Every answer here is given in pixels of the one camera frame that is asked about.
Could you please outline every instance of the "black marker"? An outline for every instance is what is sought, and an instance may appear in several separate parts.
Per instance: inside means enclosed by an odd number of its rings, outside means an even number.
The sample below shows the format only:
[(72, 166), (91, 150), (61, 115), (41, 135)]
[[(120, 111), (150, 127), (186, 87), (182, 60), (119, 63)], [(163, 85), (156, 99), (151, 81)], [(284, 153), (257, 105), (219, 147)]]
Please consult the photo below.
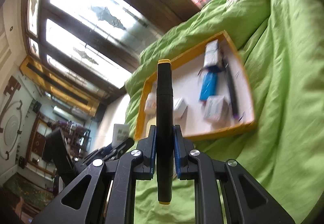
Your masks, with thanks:
[(157, 79), (157, 181), (158, 201), (170, 204), (173, 176), (173, 89), (171, 62), (168, 59), (158, 62)]
[(233, 77), (231, 74), (231, 69), (229, 68), (229, 64), (226, 58), (222, 58), (222, 62), (223, 62), (223, 67), (225, 69), (225, 77), (228, 85), (229, 97), (231, 98), (233, 117), (234, 119), (239, 119), (239, 110), (238, 110), (236, 92), (235, 92)]

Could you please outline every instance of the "metal screw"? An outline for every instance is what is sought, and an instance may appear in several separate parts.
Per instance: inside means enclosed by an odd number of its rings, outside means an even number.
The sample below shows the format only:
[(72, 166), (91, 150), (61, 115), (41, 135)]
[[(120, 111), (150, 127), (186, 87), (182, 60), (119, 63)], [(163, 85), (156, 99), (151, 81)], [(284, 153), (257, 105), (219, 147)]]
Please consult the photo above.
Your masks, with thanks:
[(94, 166), (101, 166), (103, 164), (103, 161), (101, 159), (96, 159), (92, 162)]
[(199, 152), (198, 150), (196, 150), (196, 149), (192, 149), (192, 150), (190, 151), (190, 154), (191, 154), (192, 156), (198, 156), (198, 155), (200, 155), (200, 152)]
[(238, 165), (238, 163), (237, 163), (235, 160), (233, 160), (233, 159), (227, 161), (227, 164), (228, 164), (229, 166), (237, 166), (237, 165)]
[(137, 149), (135, 149), (135, 150), (133, 150), (132, 152), (131, 152), (131, 155), (132, 156), (139, 156), (141, 154), (141, 151), (140, 150), (137, 150)]

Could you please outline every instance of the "blue battery pack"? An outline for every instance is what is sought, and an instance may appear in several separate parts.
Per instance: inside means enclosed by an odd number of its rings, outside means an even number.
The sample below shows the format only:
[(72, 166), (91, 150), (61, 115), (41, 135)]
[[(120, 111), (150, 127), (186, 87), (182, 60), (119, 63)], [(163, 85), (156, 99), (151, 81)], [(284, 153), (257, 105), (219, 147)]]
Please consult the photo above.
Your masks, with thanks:
[(208, 72), (202, 82), (200, 98), (202, 102), (206, 102), (209, 96), (215, 95), (217, 85), (217, 73)]

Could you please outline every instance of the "tray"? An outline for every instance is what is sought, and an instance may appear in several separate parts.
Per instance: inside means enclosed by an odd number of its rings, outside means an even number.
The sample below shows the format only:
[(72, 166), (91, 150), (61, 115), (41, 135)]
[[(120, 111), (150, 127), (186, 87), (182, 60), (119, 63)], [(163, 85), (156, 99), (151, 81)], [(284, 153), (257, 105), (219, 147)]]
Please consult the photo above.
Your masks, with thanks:
[[(205, 106), (199, 101), (204, 74), (198, 76), (198, 72), (204, 64), (206, 44), (216, 39), (218, 39), (220, 49), (227, 57), (231, 68), (240, 118), (234, 120), (230, 107), (227, 122), (222, 126), (211, 124), (203, 119)], [(226, 31), (210, 37), (172, 59), (171, 68), (174, 99), (184, 98), (188, 105), (182, 118), (174, 120), (174, 124), (180, 124), (184, 137), (193, 141), (216, 139), (246, 133), (256, 127), (253, 98), (248, 78), (237, 49)], [(147, 137), (149, 126), (156, 122), (154, 116), (148, 116), (144, 112), (148, 94), (156, 90), (156, 79), (157, 73), (155, 72), (146, 79), (143, 87), (134, 136), (136, 140)], [(218, 74), (216, 94), (224, 95), (230, 104), (228, 86), (222, 72)]]

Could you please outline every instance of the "green bedsheet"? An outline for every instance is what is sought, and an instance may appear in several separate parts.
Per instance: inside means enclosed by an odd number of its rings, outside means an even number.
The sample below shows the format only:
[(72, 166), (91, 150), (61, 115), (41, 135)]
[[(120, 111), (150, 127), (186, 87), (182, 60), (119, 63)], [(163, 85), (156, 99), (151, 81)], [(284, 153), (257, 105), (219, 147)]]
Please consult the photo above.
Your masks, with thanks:
[[(324, 189), (324, 6), (320, 0), (212, 0), (141, 54), (126, 83), (126, 122), (134, 133), (145, 79), (174, 58), (226, 30), (252, 88), (258, 128), (196, 142), (211, 158), (237, 159), (301, 223)], [(173, 182), (169, 206), (157, 183), (138, 181), (135, 223), (194, 223), (192, 181)]]

